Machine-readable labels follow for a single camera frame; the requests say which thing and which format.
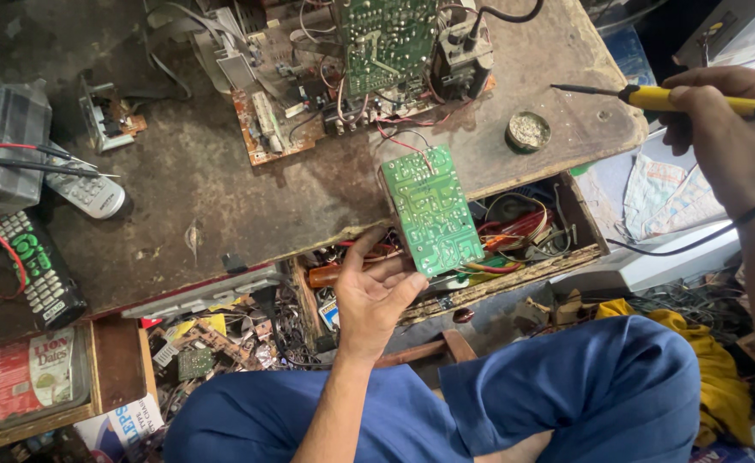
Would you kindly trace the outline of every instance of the wrist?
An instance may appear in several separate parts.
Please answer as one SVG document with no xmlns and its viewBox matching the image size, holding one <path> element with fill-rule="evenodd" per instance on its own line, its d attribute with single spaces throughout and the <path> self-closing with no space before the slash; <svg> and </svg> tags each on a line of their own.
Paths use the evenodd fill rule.
<svg viewBox="0 0 755 463">
<path fill-rule="evenodd" d="M 366 373 L 368 375 L 372 372 L 375 361 L 374 358 L 359 355 L 341 346 L 334 357 L 333 369 L 339 368 L 352 373 Z"/>
</svg>

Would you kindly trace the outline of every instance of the white remote control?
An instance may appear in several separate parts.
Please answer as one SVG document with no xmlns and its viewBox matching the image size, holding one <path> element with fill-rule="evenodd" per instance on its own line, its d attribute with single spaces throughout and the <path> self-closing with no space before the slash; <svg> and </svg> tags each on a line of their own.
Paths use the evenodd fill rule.
<svg viewBox="0 0 755 463">
<path fill-rule="evenodd" d="M 67 153 L 53 142 L 50 142 L 49 146 Z M 47 162 L 61 167 L 96 171 L 88 164 L 66 161 L 57 156 L 48 156 Z M 126 201 L 123 187 L 108 177 L 47 173 L 45 184 L 93 218 L 106 219 L 115 215 Z"/>
</svg>

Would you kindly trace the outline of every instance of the blue pants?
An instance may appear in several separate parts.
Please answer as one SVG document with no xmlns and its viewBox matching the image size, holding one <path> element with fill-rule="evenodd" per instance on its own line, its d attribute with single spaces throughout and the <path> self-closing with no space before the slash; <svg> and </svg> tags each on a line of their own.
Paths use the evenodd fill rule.
<svg viewBox="0 0 755 463">
<path fill-rule="evenodd" d="M 590 321 L 439 374 L 445 402 L 406 365 L 372 372 L 356 461 L 472 461 L 554 429 L 541 462 L 682 463 L 698 432 L 695 354 L 640 316 Z M 327 376 L 214 378 L 172 422 L 165 460 L 289 461 Z"/>
</svg>

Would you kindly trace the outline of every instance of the black remote control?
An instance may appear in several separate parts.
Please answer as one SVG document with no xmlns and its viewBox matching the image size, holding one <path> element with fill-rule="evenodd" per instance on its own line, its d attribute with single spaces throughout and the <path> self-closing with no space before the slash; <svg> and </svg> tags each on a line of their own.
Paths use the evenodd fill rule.
<svg viewBox="0 0 755 463">
<path fill-rule="evenodd" d="M 0 236 L 26 269 L 26 300 L 36 315 L 37 328 L 59 330 L 83 316 L 86 300 L 69 277 L 69 267 L 49 232 L 30 209 L 2 216 Z"/>
</svg>

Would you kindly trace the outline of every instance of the remote control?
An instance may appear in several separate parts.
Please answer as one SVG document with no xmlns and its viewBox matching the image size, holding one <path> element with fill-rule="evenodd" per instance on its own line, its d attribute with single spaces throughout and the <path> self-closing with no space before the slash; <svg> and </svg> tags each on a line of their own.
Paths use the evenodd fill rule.
<svg viewBox="0 0 755 463">
<path fill-rule="evenodd" d="M 69 267 L 31 209 L 0 218 L 0 236 L 26 268 L 26 300 L 37 328 L 58 330 L 86 311 L 86 300 L 69 277 Z"/>
<path fill-rule="evenodd" d="M 49 147 L 67 153 L 53 142 L 49 143 Z M 88 164 L 66 161 L 57 156 L 49 156 L 48 163 L 61 167 L 96 171 Z M 114 216 L 121 209 L 125 209 L 123 206 L 128 198 L 123 187 L 108 177 L 89 178 L 48 173 L 45 175 L 45 184 L 93 218 L 106 219 Z"/>
</svg>

